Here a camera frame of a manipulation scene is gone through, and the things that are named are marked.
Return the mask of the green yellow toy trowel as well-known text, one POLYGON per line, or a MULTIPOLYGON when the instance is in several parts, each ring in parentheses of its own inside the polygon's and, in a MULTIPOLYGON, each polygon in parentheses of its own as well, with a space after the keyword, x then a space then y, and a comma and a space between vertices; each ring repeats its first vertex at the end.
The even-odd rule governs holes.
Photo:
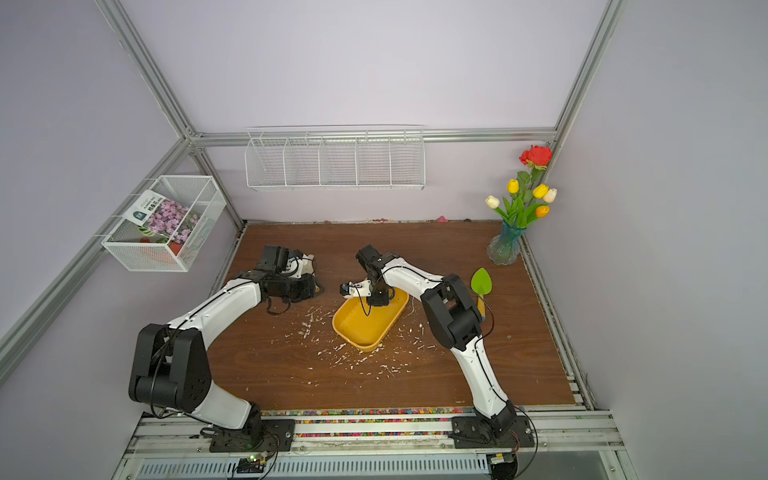
POLYGON ((481 320, 484 321, 487 317, 485 297, 492 291, 492 279, 488 271, 485 268, 477 269, 471 278, 470 286, 477 295, 477 308, 481 320))

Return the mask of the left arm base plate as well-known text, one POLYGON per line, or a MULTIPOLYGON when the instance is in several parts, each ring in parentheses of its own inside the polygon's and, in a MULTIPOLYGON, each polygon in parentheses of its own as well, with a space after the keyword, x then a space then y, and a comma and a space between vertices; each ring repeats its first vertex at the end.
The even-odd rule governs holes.
POLYGON ((239 430, 213 427, 211 453, 287 452, 291 449, 296 423, 290 419, 256 417, 239 430))

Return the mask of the white cotton work glove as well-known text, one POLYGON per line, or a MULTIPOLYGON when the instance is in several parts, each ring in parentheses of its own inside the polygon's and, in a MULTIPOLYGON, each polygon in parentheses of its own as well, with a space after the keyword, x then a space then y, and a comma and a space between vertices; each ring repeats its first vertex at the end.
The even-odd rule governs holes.
POLYGON ((314 256, 302 254, 288 259, 284 273, 289 278, 301 278, 305 274, 313 274, 314 271, 314 256))

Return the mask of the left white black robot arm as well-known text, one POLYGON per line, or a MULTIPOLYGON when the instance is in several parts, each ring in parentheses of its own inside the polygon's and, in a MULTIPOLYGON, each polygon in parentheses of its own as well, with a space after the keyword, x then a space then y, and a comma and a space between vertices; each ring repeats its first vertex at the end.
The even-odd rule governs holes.
POLYGON ((318 295, 315 275, 250 271, 185 315, 149 324, 138 334, 129 397, 151 410, 168 408, 223 429, 241 430, 254 412, 249 401, 216 385, 208 359, 214 340, 244 313, 277 298, 291 305, 318 295))

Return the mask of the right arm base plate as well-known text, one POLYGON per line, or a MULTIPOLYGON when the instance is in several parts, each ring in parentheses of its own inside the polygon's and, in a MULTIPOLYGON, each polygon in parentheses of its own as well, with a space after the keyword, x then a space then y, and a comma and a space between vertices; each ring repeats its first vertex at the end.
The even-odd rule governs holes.
POLYGON ((457 449, 506 448, 517 450, 536 445, 533 427, 522 416, 515 417, 501 429, 479 417, 453 417, 449 437, 457 449))

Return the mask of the yellow plastic storage box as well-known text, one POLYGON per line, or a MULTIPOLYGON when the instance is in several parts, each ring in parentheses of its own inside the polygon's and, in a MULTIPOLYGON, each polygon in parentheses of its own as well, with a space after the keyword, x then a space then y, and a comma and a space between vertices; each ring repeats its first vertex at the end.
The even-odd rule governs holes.
POLYGON ((373 352, 395 324, 410 296, 394 290, 387 306, 371 307, 363 298, 347 299, 333 316, 334 331, 347 343, 364 353, 373 352))

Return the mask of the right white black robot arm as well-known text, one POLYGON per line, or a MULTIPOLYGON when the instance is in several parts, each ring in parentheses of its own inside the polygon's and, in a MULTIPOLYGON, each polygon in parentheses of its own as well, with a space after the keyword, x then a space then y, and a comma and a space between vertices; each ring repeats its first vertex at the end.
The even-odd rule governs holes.
POLYGON ((439 276, 393 254, 357 254, 368 290, 352 287, 372 307, 382 307, 389 290, 399 289, 421 302, 437 342, 455 357, 479 417, 505 425, 517 419, 514 404, 499 385, 484 345, 482 315, 470 289, 455 274, 439 276))

